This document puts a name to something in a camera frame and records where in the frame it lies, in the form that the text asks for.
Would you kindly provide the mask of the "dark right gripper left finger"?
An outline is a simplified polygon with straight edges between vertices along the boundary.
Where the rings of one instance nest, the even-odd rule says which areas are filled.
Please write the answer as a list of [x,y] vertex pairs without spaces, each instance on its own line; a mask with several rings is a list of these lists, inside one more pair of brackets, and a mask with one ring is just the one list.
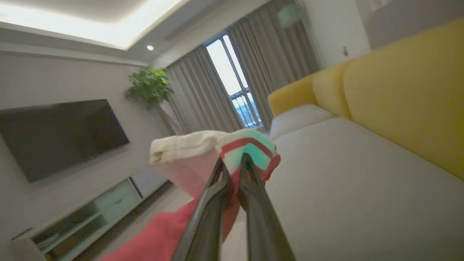
[[219,158],[172,256],[173,261],[218,261],[231,178]]

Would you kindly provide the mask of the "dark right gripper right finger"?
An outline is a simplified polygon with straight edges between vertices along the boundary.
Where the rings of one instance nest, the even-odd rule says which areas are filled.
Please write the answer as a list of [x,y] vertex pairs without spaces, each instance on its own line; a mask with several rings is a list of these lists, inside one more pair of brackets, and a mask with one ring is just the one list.
[[252,157],[245,153],[239,173],[239,198],[246,212],[249,261],[295,261]]

